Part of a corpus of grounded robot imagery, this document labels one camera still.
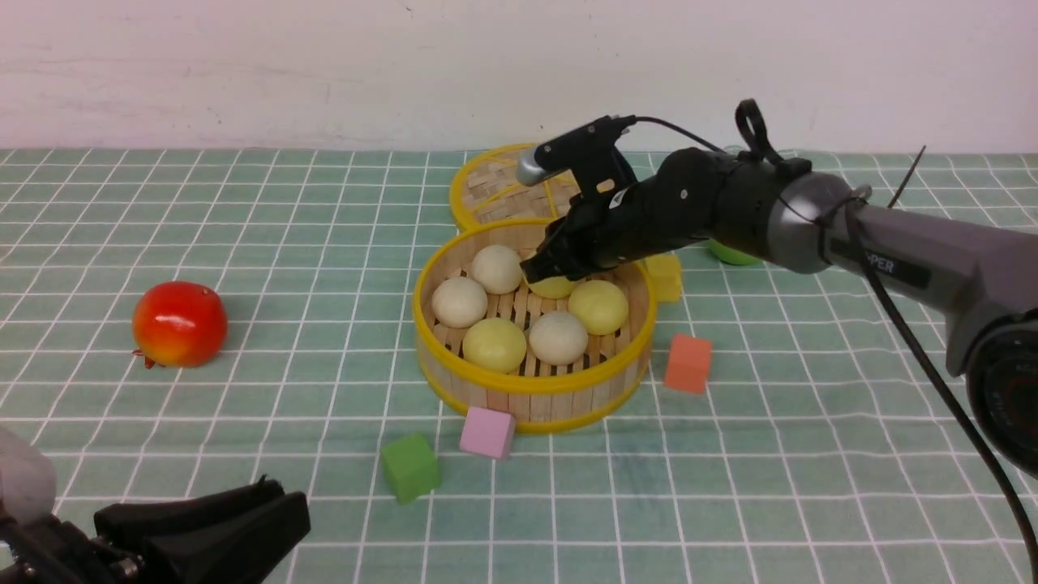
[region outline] green block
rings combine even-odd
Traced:
[[[717,243],[713,239],[707,241],[707,248],[720,260],[726,263],[731,263],[733,266],[748,266],[750,263],[760,262],[759,257],[743,253],[738,249],[732,249],[727,245]]]
[[[382,472],[401,505],[440,486],[439,461],[418,433],[382,447]]]

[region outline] white wall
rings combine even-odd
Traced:
[[[1036,0],[0,0],[0,146],[1038,150]],[[687,143],[637,129],[624,147]]]

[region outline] steamer basket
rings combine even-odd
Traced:
[[[566,171],[527,187],[516,180],[519,156],[534,143],[502,146],[481,154],[458,170],[450,184],[450,212],[461,230],[514,218],[555,219],[570,210],[580,192]]]
[[[470,406],[508,412],[516,432],[546,434],[596,422],[634,393],[649,366],[656,323],[655,290],[639,262],[592,276],[616,283],[627,296],[627,323],[616,335],[591,336],[582,362],[568,367],[541,363],[527,347],[526,360],[509,374],[487,371],[459,353],[466,330],[440,325],[431,308],[433,291],[448,277],[465,275],[483,247],[498,243],[525,256],[544,239],[548,218],[507,219],[480,225],[452,239],[426,263],[415,285],[412,309],[421,371],[436,395],[464,416]],[[524,332],[542,314],[566,310],[566,300],[541,299],[525,283],[504,296],[489,296],[487,317],[503,317]]]

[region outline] black cable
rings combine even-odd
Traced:
[[[901,193],[904,192],[905,187],[908,186],[908,179],[911,178],[912,173],[916,171],[916,166],[919,166],[919,161],[923,159],[923,152],[926,151],[926,144],[919,150],[916,155],[916,160],[911,161],[911,166],[908,167],[908,171],[905,172],[905,177],[901,178],[901,185],[898,186],[897,192],[894,193],[894,198],[891,198],[891,202],[886,205],[887,208],[894,208],[894,205],[898,203],[898,198],[901,198]]]
[[[862,268],[862,272],[865,274],[866,279],[869,280],[869,284],[872,286],[872,290],[879,300],[879,304],[883,307],[883,310],[891,318],[894,327],[897,328],[898,332],[901,334],[901,338],[904,339],[905,344],[908,345],[908,349],[911,351],[916,361],[919,362],[920,367],[922,367],[926,372],[926,377],[930,380],[930,383],[933,384],[934,389],[937,390],[937,393],[945,401],[945,405],[952,411],[952,414],[955,416],[955,420],[965,432],[966,436],[969,437],[969,442],[973,443],[974,448],[976,448],[977,452],[980,453],[981,458],[984,460],[988,470],[994,476],[994,480],[998,481],[999,486],[1002,489],[1002,493],[1006,496],[1006,501],[1009,503],[1009,507],[1013,512],[1013,519],[1016,520],[1016,525],[1019,527],[1020,533],[1023,536],[1023,546],[1028,550],[1028,558],[1031,562],[1032,581],[1038,584],[1038,539],[1035,537],[1034,527],[1032,527],[1027,511],[1023,509],[1023,504],[1020,503],[1020,498],[1013,489],[1013,484],[1009,481],[1009,477],[1006,475],[1005,470],[1003,470],[1002,466],[999,465],[999,461],[994,457],[994,454],[981,438],[977,427],[969,421],[968,416],[966,416],[966,413],[962,410],[958,400],[955,399],[955,396],[948,388],[948,385],[945,384],[945,381],[940,378],[940,373],[937,372],[937,368],[933,366],[930,358],[926,355],[926,352],[923,351],[919,340],[908,328],[908,325],[905,323],[904,317],[901,316],[900,311],[898,311],[897,307],[894,305],[891,297],[886,294],[886,288],[883,286],[883,282],[879,279],[876,271],[872,268],[872,263],[869,262],[868,257],[866,256],[865,245],[862,243],[861,224],[856,216],[856,208],[858,207],[861,206],[848,204],[846,211],[844,211],[844,215],[847,222],[847,235],[850,239],[850,244],[854,250],[854,254],[857,255],[856,259]]]
[[[702,144],[702,145],[704,145],[704,146],[706,146],[706,147],[708,147],[708,148],[710,148],[710,149],[712,149],[714,151],[725,151],[723,148],[719,148],[719,147],[713,145],[712,143],[704,140],[703,138],[696,136],[695,134],[689,132],[688,130],[685,130],[684,128],[682,128],[680,126],[671,123],[670,121],[667,121],[665,119],[660,119],[659,117],[652,117],[652,116],[647,116],[647,115],[638,115],[638,116],[634,117],[634,120],[635,121],[647,121],[649,123],[656,123],[658,126],[662,126],[664,128],[668,128],[668,129],[674,130],[675,132],[679,133],[679,134],[681,134],[682,136],[685,136],[686,138],[692,140],[693,142],[699,142],[700,144]]]

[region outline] fake apple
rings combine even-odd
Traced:
[[[144,367],[198,367],[216,357],[227,337],[223,302],[212,288],[173,280],[141,297],[133,314],[135,356]]]

